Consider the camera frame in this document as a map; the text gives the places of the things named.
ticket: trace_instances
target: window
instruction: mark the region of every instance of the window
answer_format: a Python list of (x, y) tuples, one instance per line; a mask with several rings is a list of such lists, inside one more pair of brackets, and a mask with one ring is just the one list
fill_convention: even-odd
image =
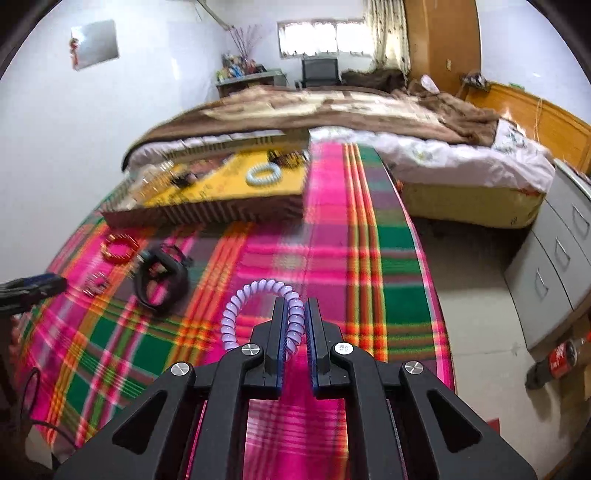
[(282, 58), (324, 53), (371, 56), (374, 43), (363, 20), (309, 20), (284, 22), (279, 29)]

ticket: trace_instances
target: plaid blanket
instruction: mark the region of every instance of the plaid blanket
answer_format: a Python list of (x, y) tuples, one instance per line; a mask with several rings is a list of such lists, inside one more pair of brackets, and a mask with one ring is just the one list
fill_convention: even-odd
[[(217, 361), (219, 319), (230, 296), (260, 278), (284, 281), (302, 298), (317, 297), (325, 320), (348, 342), (382, 361), (416, 359), (451, 389), (445, 325), (417, 233), (373, 149), (312, 147), (304, 221), (298, 225), (197, 225), (130, 233), (142, 247), (173, 242), (193, 258), (190, 294), (165, 319), (139, 307), (130, 265), (105, 263), (109, 228), (93, 212), (49, 270), (67, 292), (36, 307), (24, 322), (17, 378), (41, 369), (33, 417), (84, 444), (171, 364)], [(91, 299), (83, 285), (97, 270), (107, 292)], [(270, 318), (274, 298), (252, 299), (238, 319), (239, 342)], [(252, 401), (244, 478), (342, 479), (347, 439), (342, 401), (316, 401), (306, 346), (286, 367), (280, 401)], [(65, 443), (42, 434), (55, 452)]]

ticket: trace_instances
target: plastic bottle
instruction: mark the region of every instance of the plastic bottle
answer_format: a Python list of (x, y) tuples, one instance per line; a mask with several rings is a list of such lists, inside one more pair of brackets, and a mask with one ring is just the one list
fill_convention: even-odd
[(528, 390), (538, 390), (546, 383), (568, 374), (578, 364), (581, 348), (588, 342), (591, 342), (591, 333), (586, 338), (561, 343), (546, 358), (528, 370), (525, 387)]

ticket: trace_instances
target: purple spiral bracelet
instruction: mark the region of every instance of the purple spiral bracelet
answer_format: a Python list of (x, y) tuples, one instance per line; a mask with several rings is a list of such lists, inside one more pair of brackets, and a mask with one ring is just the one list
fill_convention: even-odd
[(263, 292), (273, 292), (282, 296), (287, 302), (289, 317), (286, 360), (289, 360), (297, 352), (304, 335), (304, 302), (300, 300), (300, 294), (294, 291), (293, 287), (276, 280), (255, 280), (250, 285), (244, 285), (226, 304), (226, 310), (222, 314), (222, 328), (220, 330), (224, 350), (229, 351), (239, 347), (236, 340), (236, 318), (251, 295)]

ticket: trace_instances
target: wooden headboard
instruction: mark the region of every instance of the wooden headboard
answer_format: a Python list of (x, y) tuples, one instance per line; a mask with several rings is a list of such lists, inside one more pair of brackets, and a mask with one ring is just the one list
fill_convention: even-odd
[(523, 128), (527, 136), (548, 147), (560, 158), (584, 173), (591, 173), (591, 126), (566, 110), (522, 90), (493, 83), (491, 91), (469, 89), (466, 100), (479, 107), (493, 108)]

